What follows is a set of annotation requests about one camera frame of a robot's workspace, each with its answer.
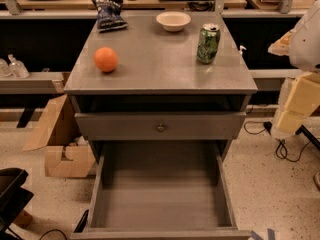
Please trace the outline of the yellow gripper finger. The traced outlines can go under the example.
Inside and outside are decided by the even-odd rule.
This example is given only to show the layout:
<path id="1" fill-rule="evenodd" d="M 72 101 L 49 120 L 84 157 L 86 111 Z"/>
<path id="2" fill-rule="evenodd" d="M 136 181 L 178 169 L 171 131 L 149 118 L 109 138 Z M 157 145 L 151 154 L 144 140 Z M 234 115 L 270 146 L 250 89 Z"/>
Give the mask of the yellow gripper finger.
<path id="1" fill-rule="evenodd" d="M 272 121 L 271 135 L 274 138 L 289 138 L 296 133 L 306 119 L 307 117 L 302 114 L 277 109 Z"/>
<path id="2" fill-rule="evenodd" d="M 304 116 L 310 116 L 320 106 L 320 75 L 305 73 L 292 84 L 285 109 Z"/>

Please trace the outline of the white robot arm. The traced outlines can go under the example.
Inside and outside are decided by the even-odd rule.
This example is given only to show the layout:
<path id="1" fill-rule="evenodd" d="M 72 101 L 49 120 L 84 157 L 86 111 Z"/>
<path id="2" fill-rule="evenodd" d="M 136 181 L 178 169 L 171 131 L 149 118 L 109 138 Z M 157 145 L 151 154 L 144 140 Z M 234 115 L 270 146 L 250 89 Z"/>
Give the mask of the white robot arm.
<path id="1" fill-rule="evenodd" d="M 271 135 L 286 139 L 320 106 L 320 0 L 268 52 L 288 56 L 290 64 L 303 71 L 295 79 L 286 78 L 281 86 Z"/>

